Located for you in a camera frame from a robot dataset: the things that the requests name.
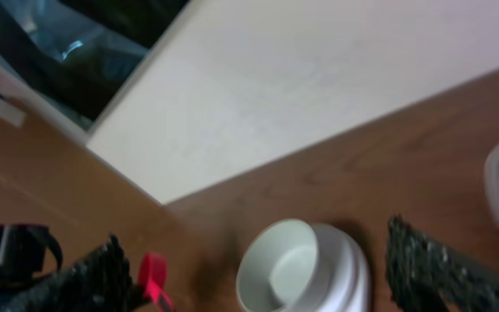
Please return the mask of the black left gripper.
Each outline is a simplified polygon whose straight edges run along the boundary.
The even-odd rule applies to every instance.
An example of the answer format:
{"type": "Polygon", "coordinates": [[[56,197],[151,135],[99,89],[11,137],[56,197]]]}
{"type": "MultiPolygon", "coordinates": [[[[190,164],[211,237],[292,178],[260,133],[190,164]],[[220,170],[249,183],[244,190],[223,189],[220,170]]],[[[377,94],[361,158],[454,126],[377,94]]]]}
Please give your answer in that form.
{"type": "Polygon", "coordinates": [[[62,248],[49,227],[41,224],[0,224],[0,282],[26,283],[43,269],[49,250],[59,270],[62,248]]]}

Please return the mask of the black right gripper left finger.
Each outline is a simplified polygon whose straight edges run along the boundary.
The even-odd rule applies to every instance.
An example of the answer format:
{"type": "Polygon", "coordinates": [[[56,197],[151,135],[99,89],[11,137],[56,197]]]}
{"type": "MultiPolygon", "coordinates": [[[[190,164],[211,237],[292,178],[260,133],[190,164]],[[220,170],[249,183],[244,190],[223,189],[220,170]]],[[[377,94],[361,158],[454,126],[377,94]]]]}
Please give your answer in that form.
{"type": "Polygon", "coordinates": [[[130,263],[116,236],[63,270],[24,284],[0,282],[0,312],[128,312],[130,263]]]}

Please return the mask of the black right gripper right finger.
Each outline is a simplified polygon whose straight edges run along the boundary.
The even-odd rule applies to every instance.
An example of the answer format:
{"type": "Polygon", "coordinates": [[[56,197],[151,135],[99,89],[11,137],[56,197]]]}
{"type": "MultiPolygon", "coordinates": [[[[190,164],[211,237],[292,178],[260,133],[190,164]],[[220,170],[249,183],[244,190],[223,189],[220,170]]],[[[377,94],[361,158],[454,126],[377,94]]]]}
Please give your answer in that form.
{"type": "Polygon", "coordinates": [[[388,222],[386,280],[403,311],[499,312],[499,273],[414,229],[388,222]]]}

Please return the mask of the red measuring scoop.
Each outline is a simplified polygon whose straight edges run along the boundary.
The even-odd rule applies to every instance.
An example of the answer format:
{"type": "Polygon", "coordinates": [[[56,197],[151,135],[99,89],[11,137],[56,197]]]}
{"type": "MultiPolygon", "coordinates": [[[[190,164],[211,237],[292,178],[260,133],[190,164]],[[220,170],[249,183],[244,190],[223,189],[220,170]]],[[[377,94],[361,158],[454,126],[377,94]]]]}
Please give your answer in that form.
{"type": "Polygon", "coordinates": [[[143,289],[143,297],[162,312],[174,312],[171,298],[165,292],[167,264],[163,256],[148,252],[141,261],[138,285],[143,289]]]}

